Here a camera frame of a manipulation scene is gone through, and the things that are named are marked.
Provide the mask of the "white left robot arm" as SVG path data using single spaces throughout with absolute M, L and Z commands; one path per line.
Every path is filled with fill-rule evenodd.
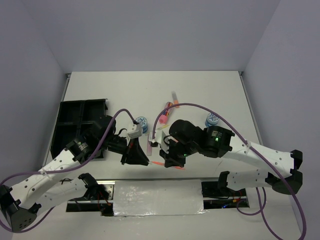
M 84 198 L 86 200 L 111 199 L 111 191 L 89 173 L 70 178 L 71 169 L 84 166 L 104 150 L 120 154 L 122 164 L 149 164 L 139 137 L 143 128 L 134 121 L 125 128 L 126 136 L 116 133 L 116 121 L 109 115 L 100 117 L 70 143 L 47 165 L 35 174 L 13 186 L 0 186 L 0 210 L 13 233 L 24 233 L 37 216 L 48 209 L 67 202 Z

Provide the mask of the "thin orange pen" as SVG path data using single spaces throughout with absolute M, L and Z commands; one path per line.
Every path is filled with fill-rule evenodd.
M 158 161 L 150 161 L 149 164 L 165 167 L 165 164 L 164 164 L 164 163 L 158 162 Z M 184 167 L 180 167 L 180 166 L 170 166 L 170 167 L 165 167 L 165 168 L 168 168 L 168 169 L 177 169 L 177 170 L 185 170 Z

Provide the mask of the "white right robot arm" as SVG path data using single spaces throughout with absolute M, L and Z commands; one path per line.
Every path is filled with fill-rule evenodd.
M 153 143 L 160 144 L 164 166 L 184 167 L 186 158 L 199 153 L 208 158 L 226 158 L 254 167 L 249 171 L 222 171 L 217 190 L 223 196 L 245 188 L 272 188 L 275 192 L 296 194 L 303 185 L 299 150 L 282 152 L 253 142 L 244 143 L 229 129 L 214 125 L 201 129 L 186 120 L 176 120 L 169 134 L 156 131 Z

